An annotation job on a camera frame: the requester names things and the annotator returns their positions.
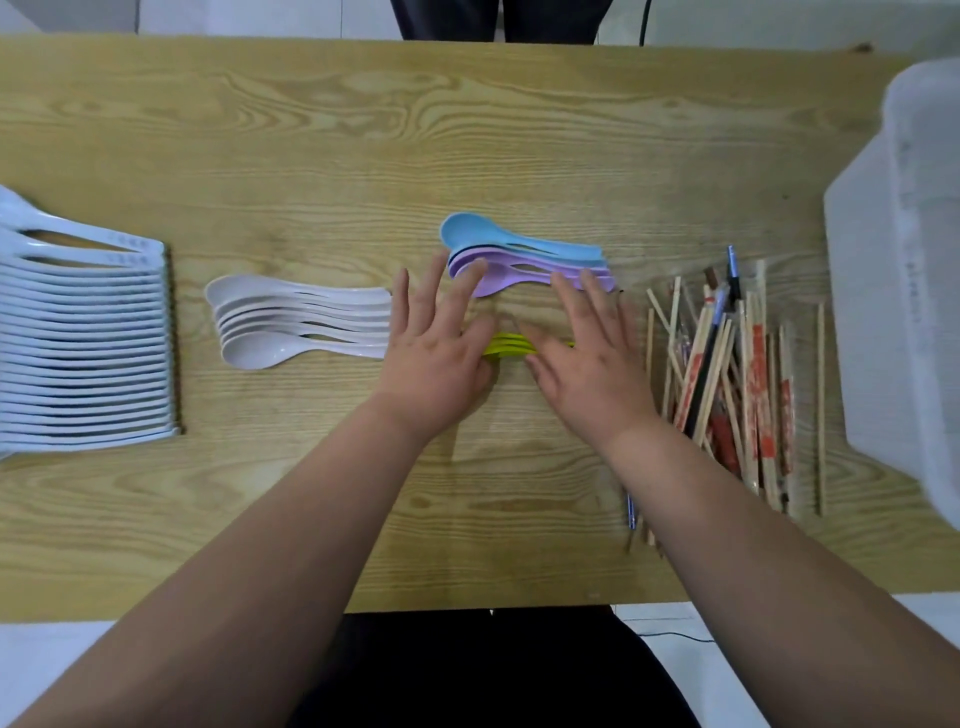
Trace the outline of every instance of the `black cable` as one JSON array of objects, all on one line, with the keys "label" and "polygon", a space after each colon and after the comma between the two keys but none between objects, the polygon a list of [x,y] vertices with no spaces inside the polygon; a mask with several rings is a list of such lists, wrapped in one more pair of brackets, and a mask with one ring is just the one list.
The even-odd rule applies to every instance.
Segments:
[{"label": "black cable", "polygon": [[664,635],[675,635],[677,637],[686,637],[688,640],[693,640],[695,643],[703,644],[717,644],[716,640],[701,640],[699,637],[690,637],[685,635],[683,632],[648,632],[643,634],[642,632],[637,632],[638,637],[663,637]]},{"label": "black cable", "polygon": [[650,19],[650,6],[654,0],[647,0],[643,6],[643,20],[640,23],[640,45],[646,45],[647,42],[647,20]]}]

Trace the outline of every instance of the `pink plastic spoon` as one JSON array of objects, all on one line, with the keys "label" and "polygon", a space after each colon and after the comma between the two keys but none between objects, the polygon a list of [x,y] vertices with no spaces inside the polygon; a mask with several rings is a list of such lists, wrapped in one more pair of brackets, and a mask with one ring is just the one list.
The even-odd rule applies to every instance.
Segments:
[{"label": "pink plastic spoon", "polygon": [[[450,271],[452,277],[456,277],[460,271],[470,265],[474,260],[479,258],[485,258],[490,263],[500,263],[502,265],[509,265],[514,268],[520,265],[530,266],[531,268],[537,268],[536,272],[549,273],[550,271],[559,271],[563,273],[567,278],[576,278],[580,275],[581,269],[587,267],[583,265],[565,265],[562,263],[553,263],[543,260],[542,258],[533,258],[529,255],[520,255],[517,253],[509,253],[503,248],[494,248],[491,246],[470,248],[469,252],[462,252],[456,254],[447,262],[447,268]],[[596,276],[610,276],[610,269],[605,265],[590,266],[590,270],[593,271]]]},{"label": "pink plastic spoon", "polygon": [[[566,278],[568,278],[576,288],[583,290],[583,285],[580,282],[579,276],[566,276]],[[600,281],[600,285],[602,285],[604,290],[607,292],[613,291],[614,287],[616,286],[616,281],[613,280],[612,276],[597,276],[597,280]],[[549,282],[550,274],[548,273],[518,271],[516,268],[512,268],[509,265],[488,261],[487,274],[477,285],[476,290],[473,292],[473,298],[482,299],[484,296],[491,296],[492,294],[502,291],[504,288],[512,286],[515,283]]]}]

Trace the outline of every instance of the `stack of white spoons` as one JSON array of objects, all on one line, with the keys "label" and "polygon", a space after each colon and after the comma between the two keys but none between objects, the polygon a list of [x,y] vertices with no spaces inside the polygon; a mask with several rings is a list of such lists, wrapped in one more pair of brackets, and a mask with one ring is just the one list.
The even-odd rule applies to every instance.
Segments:
[{"label": "stack of white spoons", "polygon": [[321,350],[382,359],[390,337],[385,288],[326,288],[265,276],[224,276],[206,287],[221,354],[266,369]]},{"label": "stack of white spoons", "polygon": [[169,307],[161,242],[49,215],[0,186],[0,454],[176,434]]}]

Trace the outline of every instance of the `wrist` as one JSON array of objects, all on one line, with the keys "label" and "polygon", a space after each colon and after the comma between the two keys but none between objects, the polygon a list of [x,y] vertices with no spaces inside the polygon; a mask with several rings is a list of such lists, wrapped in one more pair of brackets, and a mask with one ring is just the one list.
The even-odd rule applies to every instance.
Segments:
[{"label": "wrist", "polygon": [[394,395],[374,392],[359,407],[377,425],[388,427],[404,445],[421,451],[429,445],[434,435],[423,431],[417,418],[411,416],[409,407]]},{"label": "wrist", "polygon": [[660,447],[664,438],[670,438],[676,434],[677,429],[672,423],[659,417],[644,418],[612,437],[598,449],[598,453],[612,468],[615,468],[617,462],[623,462],[625,458],[632,456],[636,457],[638,450]]}]

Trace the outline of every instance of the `hand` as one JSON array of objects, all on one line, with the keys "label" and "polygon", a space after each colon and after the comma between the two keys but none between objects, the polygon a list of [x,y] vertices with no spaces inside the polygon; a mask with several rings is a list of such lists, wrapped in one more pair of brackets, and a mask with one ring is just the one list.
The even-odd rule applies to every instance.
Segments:
[{"label": "hand", "polygon": [[605,454],[623,433],[661,420],[640,366],[629,304],[622,295],[612,303],[589,270],[580,280],[586,295],[561,274],[550,277],[573,329],[573,349],[530,324],[520,330],[537,348],[526,361],[547,402],[574,434]]},{"label": "hand", "polygon": [[491,363],[483,358],[496,326],[493,316],[477,316],[461,331],[487,261],[471,263],[437,305],[445,265],[445,253],[434,255],[413,296],[406,268],[396,275],[390,344],[371,397],[424,445],[460,422],[493,376]]}]

